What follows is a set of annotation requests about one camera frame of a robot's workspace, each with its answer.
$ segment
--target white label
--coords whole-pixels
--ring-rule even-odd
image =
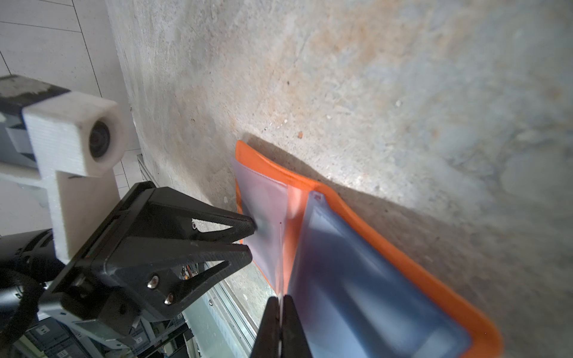
[[[46,333],[50,332],[50,329],[48,327],[46,327],[46,325],[43,325],[43,326],[36,328],[36,332],[38,332],[38,334],[40,336],[43,336]]]

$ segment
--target tiled floor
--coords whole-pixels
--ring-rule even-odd
[[[116,101],[129,118],[127,151],[113,169],[119,194],[142,181],[141,153],[103,0],[2,0],[0,76],[21,74]],[[0,182],[0,236],[50,227],[41,193]]]

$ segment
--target gray stone surface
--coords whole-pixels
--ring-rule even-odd
[[[573,2],[107,4],[164,183],[233,208],[245,139],[482,309],[506,356],[571,356]]]

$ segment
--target floor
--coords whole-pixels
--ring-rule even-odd
[[[160,184],[233,210],[243,139],[483,310],[506,356],[570,356],[573,2],[106,3]]]
[[[21,74],[111,99],[129,118],[127,151],[113,171],[119,193],[142,181],[141,153],[105,3],[2,0],[0,76]],[[0,181],[0,236],[51,226],[45,193]]]

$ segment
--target orange edge trim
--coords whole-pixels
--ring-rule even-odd
[[[301,190],[322,193],[335,213],[340,215],[380,255],[390,261],[446,314],[468,331],[472,338],[472,345],[462,355],[463,358],[498,357],[501,355],[503,352],[501,334],[483,313],[384,239],[353,212],[333,189],[326,184],[306,178],[279,166],[240,140],[237,141],[235,158],[239,163],[271,179]],[[236,185],[236,190],[237,208],[241,210],[241,196],[238,185]]]

